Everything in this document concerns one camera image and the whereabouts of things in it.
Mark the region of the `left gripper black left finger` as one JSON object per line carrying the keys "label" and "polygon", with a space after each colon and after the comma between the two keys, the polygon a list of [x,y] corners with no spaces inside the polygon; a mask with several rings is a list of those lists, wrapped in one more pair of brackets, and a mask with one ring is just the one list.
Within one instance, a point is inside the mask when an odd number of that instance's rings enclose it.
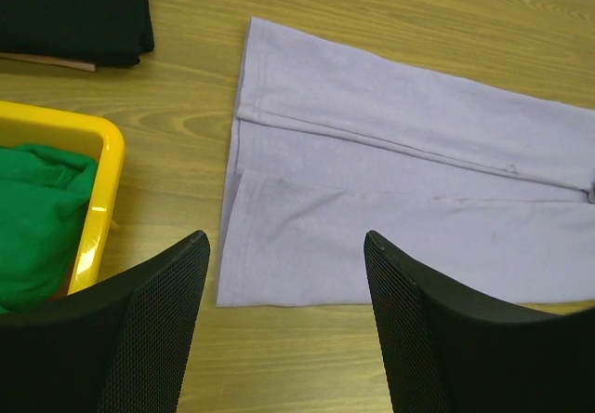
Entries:
{"label": "left gripper black left finger", "polygon": [[94,286],[2,314],[2,411],[176,411],[209,256],[196,231]]}

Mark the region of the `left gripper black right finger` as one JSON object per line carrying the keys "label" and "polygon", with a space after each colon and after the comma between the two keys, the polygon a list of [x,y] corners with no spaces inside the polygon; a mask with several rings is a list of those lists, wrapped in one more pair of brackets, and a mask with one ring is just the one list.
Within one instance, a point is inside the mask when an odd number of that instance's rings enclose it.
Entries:
{"label": "left gripper black right finger", "polygon": [[396,412],[590,412],[594,312],[556,314],[483,294],[377,232],[364,260]]}

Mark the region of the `purple t shirt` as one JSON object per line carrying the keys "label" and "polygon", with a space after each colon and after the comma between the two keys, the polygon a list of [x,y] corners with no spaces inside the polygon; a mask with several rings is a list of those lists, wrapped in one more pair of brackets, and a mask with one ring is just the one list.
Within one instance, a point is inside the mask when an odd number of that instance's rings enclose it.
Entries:
{"label": "purple t shirt", "polygon": [[365,235],[501,300],[594,295],[594,113],[253,18],[217,304],[370,300]]}

